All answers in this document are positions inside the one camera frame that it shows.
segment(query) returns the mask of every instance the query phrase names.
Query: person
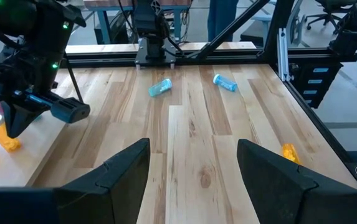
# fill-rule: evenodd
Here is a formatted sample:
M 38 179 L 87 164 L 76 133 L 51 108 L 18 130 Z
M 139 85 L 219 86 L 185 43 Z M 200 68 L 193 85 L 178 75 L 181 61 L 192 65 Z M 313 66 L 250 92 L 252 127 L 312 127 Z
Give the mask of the person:
M 209 42 L 235 20 L 238 1 L 239 0 L 210 0 L 209 17 L 207 19 Z M 232 38 L 233 35 L 230 35 L 225 41 L 232 41 Z

